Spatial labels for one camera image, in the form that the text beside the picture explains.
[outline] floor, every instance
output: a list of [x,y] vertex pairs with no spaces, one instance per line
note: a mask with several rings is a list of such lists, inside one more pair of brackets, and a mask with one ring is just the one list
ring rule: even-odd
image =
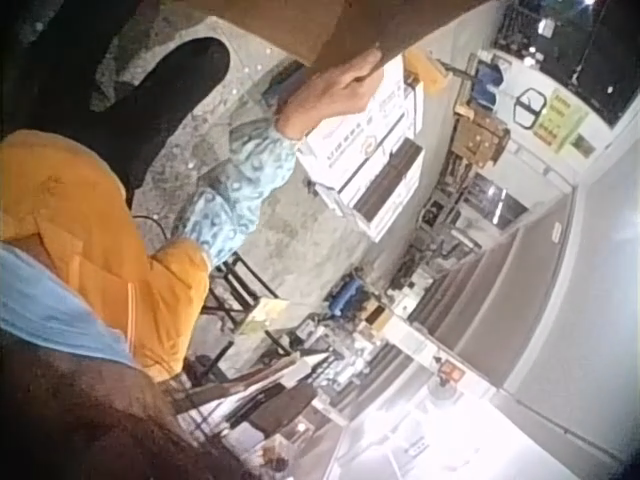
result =
[[[469,53],[491,37],[496,3],[486,4],[434,32],[421,42],[421,48],[448,63],[464,66]],[[170,139],[135,198],[134,213],[151,215],[170,231],[179,208],[195,190],[198,177],[226,157],[229,128],[268,113],[260,92],[289,60],[284,52],[259,38],[179,5],[163,6],[160,15],[153,18],[145,17],[144,11],[139,17],[123,33],[122,48],[111,67],[122,81],[137,83],[164,54],[190,38],[217,36],[232,52],[228,77]],[[149,24],[151,34],[141,34]],[[142,53],[137,53],[140,44]],[[136,54],[127,53],[126,45],[136,45]],[[384,288],[444,161],[457,87],[458,81],[453,80],[443,92],[427,97],[424,128],[418,138],[426,150],[421,184],[378,244],[310,195],[305,188],[304,169],[299,165],[291,180],[265,203],[260,226],[243,245],[241,254],[281,298],[290,301],[287,314],[272,328],[295,325],[306,313],[319,308],[332,285],[355,265],[364,267],[374,286]],[[139,227],[149,249],[161,245],[160,232],[151,222],[140,220]],[[215,353],[221,345],[219,328],[215,319],[201,320],[192,350]],[[223,368],[231,375],[247,368],[261,342],[262,337],[240,338]]]

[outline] hand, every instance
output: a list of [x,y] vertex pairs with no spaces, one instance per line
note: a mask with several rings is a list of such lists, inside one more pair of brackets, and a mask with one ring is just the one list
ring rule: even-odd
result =
[[327,118],[364,111],[382,81],[382,69],[372,73],[381,57],[374,48],[311,77],[281,110],[276,130],[300,140]]

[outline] black pants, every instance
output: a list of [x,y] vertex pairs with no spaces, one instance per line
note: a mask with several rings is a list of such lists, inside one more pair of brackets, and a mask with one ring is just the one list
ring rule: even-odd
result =
[[57,133],[93,150],[122,181],[129,206],[169,137],[229,69],[229,50],[220,40],[191,40],[160,60],[126,97],[91,111],[96,70],[139,3],[66,0],[26,50],[12,91],[3,92],[13,104],[12,130]]

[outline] poster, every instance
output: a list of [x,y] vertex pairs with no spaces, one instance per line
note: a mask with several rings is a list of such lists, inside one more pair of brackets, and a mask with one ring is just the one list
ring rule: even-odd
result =
[[560,153],[576,134],[589,112],[568,98],[560,89],[555,89],[533,128],[533,134],[555,153]]

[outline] person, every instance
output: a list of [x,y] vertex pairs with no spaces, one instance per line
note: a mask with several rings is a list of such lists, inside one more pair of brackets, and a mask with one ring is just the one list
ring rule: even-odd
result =
[[[72,301],[63,299],[77,300],[62,293],[70,290],[159,382],[181,371],[210,271],[255,230],[262,202],[293,172],[296,142],[326,118],[366,108],[382,71],[372,49],[314,75],[275,118],[233,128],[231,158],[206,175],[171,240],[149,255],[129,210],[133,194],[168,138],[223,81],[230,55],[215,38],[187,41],[131,93],[92,111],[96,69],[138,3],[66,0],[27,49],[8,99],[20,100],[15,131],[0,146],[0,235],[9,266],[30,272],[41,293],[35,311],[3,317],[2,328],[37,343],[40,336],[16,322],[44,314],[53,289],[61,290],[59,303],[48,307],[66,321]],[[90,354],[47,328],[43,346]]]
[[182,367],[210,270],[256,228],[296,141],[366,107],[380,52],[318,73],[276,118],[235,128],[231,158],[148,255],[133,193],[230,60],[220,40],[185,42],[91,111],[96,68],[137,4],[66,0],[3,96],[18,107],[0,145],[3,466],[25,478],[252,479],[215,439],[194,444],[156,382]]

